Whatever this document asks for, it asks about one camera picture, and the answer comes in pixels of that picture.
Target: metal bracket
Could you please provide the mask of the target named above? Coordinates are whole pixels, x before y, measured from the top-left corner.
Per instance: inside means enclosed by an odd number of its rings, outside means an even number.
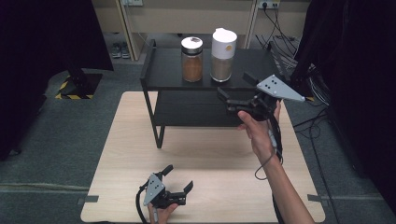
[[[304,102],[305,97],[300,95],[297,91],[289,87],[286,83],[281,81],[275,75],[271,75],[266,78],[264,81],[257,84],[257,89],[275,97],[288,99],[298,102]]]
[[[163,189],[165,189],[163,182],[158,176],[152,174],[148,180],[148,190],[143,205],[147,206]]]

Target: white lid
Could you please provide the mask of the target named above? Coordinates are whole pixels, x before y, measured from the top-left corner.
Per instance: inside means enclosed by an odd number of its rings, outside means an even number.
[[[188,54],[196,54],[202,51],[204,42],[195,36],[186,37],[181,41],[182,51]]]
[[[216,29],[212,39],[212,55],[219,59],[230,59],[235,54],[237,35],[223,28]]]
[[[226,30],[224,28],[216,29],[213,38],[221,43],[232,43],[236,40],[236,33]]]

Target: brown granular contents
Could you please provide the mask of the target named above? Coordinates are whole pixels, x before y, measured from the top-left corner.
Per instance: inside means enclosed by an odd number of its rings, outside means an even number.
[[[189,82],[202,78],[202,61],[199,57],[189,58],[183,63],[183,78]]]

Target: yellow black striped marking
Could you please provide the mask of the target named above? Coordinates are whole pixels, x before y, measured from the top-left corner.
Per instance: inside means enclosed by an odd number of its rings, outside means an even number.
[[[56,99],[67,99],[67,100],[81,100],[81,99],[92,99],[93,94],[96,90],[97,85],[102,77],[102,74],[85,74],[89,83],[87,89],[77,89],[73,83],[72,77],[68,76],[61,88],[56,94]]]

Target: black metal shelf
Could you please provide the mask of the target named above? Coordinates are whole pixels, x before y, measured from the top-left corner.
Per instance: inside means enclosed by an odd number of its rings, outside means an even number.
[[[180,52],[180,49],[158,49],[155,41],[151,41],[140,77],[157,148],[163,144],[166,126],[237,126],[241,121],[237,116],[227,115],[226,104],[217,96],[218,88],[226,90],[233,99],[248,100],[256,93],[256,87],[243,79],[244,73],[261,80],[271,75],[279,77],[271,51],[237,49],[231,78],[219,83],[210,76],[210,49],[204,49],[203,78],[188,82],[182,78]],[[155,111],[152,110],[148,91],[158,92]]]

